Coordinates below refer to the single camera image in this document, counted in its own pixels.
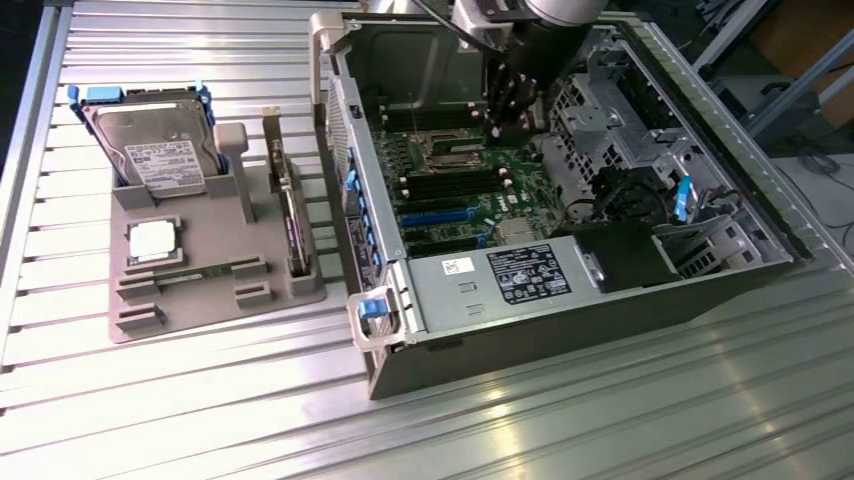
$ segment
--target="warning label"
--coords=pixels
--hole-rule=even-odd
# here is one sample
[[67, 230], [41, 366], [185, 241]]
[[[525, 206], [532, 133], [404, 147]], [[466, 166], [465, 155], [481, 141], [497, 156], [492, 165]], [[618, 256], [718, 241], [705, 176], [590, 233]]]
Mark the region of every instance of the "warning label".
[[505, 301], [518, 303], [570, 293], [570, 284], [549, 245], [490, 253], [490, 265]]
[[193, 142], [129, 145], [134, 169], [150, 190], [189, 187], [205, 183]]

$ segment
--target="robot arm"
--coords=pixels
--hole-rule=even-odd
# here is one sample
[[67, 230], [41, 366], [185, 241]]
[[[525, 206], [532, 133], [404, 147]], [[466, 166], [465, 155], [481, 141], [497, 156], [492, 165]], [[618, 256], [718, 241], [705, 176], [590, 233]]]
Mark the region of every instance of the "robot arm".
[[[433, 15], [424, 0], [414, 1]], [[606, 3], [608, 0], [457, 0], [457, 28], [452, 29], [488, 56], [488, 141], [546, 128], [545, 92], [566, 69]]]

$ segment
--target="power supply label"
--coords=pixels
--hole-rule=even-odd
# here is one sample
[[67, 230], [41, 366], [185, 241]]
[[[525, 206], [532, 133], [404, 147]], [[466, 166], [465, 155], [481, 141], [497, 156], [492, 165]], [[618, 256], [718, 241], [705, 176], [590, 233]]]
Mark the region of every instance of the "power supply label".
[[509, 304], [517, 305], [573, 291], [550, 245], [490, 253], [488, 257]]
[[205, 183], [193, 142], [149, 143], [125, 147], [134, 169], [151, 190]]

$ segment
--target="hard drive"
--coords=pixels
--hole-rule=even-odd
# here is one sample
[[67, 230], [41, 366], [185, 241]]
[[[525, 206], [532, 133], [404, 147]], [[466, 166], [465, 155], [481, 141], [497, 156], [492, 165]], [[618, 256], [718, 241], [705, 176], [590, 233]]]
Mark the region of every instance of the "hard drive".
[[118, 186], [146, 185], [153, 197], [206, 191], [205, 177], [227, 173], [214, 144], [210, 94], [202, 87], [137, 90], [93, 87], [71, 109], [98, 138], [118, 174]]

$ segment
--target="slotted aluminum surface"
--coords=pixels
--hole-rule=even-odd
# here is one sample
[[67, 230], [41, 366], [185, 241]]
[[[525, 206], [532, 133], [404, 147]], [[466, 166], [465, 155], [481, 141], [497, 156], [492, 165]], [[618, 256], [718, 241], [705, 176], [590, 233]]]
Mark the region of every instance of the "slotted aluminum surface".
[[[47, 71], [33, 154], [15, 159], [35, 174], [22, 177], [5, 252], [0, 293], [14, 308], [0, 334], [0, 478], [851, 474], [853, 282], [818, 237], [810, 267], [686, 325], [367, 400], [307, 104], [306, 19], [349, 6], [79, 1], [55, 18], [62, 69]], [[330, 295], [282, 314], [114, 345], [109, 165], [66, 108], [65, 85], [195, 80], [211, 87], [221, 121], [246, 122], [250, 160], [263, 155], [262, 107], [287, 114]]]

